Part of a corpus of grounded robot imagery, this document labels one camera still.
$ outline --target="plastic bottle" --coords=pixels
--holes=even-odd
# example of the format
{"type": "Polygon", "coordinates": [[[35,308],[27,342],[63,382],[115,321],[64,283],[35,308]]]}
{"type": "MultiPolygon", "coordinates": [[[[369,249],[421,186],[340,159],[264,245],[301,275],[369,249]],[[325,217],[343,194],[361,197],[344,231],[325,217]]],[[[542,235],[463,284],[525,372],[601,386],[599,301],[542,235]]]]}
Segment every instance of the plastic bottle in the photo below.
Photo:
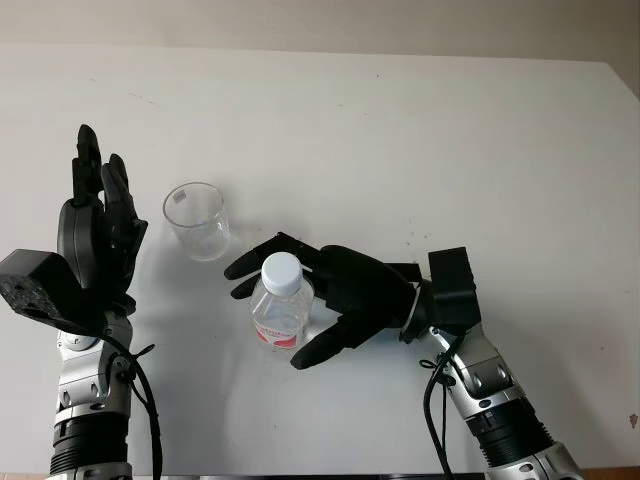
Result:
{"type": "Polygon", "coordinates": [[[251,297],[251,319],[258,338],[271,347],[295,349],[304,343],[313,303],[313,287],[290,253],[270,255],[251,297]]]}

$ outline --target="white bottle cap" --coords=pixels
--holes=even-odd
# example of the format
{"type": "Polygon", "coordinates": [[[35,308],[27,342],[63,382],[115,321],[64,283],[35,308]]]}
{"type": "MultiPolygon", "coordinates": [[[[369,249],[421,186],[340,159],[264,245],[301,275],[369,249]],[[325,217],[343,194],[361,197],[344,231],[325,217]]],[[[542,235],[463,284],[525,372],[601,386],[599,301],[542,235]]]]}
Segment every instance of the white bottle cap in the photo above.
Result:
{"type": "Polygon", "coordinates": [[[293,295],[302,284],[300,260],[287,252],[269,255],[262,264],[262,283],[269,293],[278,297],[293,295]]]}

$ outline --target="bottle label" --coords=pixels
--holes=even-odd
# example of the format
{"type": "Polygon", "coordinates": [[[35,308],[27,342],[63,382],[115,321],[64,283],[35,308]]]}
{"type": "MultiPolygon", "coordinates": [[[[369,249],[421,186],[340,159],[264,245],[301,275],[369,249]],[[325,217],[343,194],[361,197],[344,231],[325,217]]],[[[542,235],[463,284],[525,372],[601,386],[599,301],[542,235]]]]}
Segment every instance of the bottle label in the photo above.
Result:
{"type": "Polygon", "coordinates": [[[280,348],[296,348],[298,346],[298,341],[301,337],[300,331],[282,332],[260,325],[256,321],[254,321],[253,323],[256,326],[256,333],[258,334],[258,338],[263,342],[280,348]]]}

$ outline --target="robotic arm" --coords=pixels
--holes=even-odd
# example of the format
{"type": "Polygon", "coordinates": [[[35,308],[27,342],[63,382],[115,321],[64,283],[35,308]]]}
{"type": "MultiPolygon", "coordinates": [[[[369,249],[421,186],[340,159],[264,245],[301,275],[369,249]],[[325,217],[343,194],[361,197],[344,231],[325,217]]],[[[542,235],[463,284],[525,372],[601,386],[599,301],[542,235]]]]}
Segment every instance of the robotic arm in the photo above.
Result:
{"type": "Polygon", "coordinates": [[[140,354],[128,350],[128,316],[136,303],[126,291],[147,222],[136,214],[124,162],[114,154],[102,165],[96,135],[86,125],[78,133],[72,169],[73,198],[60,212],[58,254],[16,250],[0,263],[0,293],[7,303],[60,330],[63,363],[50,478],[131,478],[126,437],[133,390],[149,413],[159,480],[155,401],[137,361],[140,354]],[[134,386],[136,376],[144,399],[134,386]]]}
{"type": "MultiPolygon", "coordinates": [[[[424,410],[445,475],[453,479],[430,413],[431,392],[444,384],[476,437],[494,480],[582,480],[563,444],[552,440],[525,393],[482,331],[480,308],[466,249],[431,252],[431,280],[416,264],[388,264],[345,247],[316,250],[279,233],[244,254],[226,270],[229,279],[259,271],[272,253],[286,251],[305,266],[316,296],[340,313],[292,358],[305,369],[329,360],[343,348],[357,348],[384,328],[400,329],[410,343],[428,334],[439,351],[425,391],[424,410]]],[[[251,295],[259,274],[238,285],[236,299],[251,295]]]]}

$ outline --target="clear plastic cup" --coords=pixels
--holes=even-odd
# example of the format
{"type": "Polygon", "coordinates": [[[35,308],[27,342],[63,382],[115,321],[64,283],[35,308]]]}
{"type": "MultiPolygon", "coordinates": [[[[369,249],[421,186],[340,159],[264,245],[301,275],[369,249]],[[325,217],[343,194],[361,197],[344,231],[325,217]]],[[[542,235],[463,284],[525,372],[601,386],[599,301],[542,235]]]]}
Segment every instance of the clear plastic cup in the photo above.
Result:
{"type": "Polygon", "coordinates": [[[206,262],[224,255],[229,222],[216,187],[204,182],[176,187],[165,198],[162,211],[189,257],[206,262]]]}

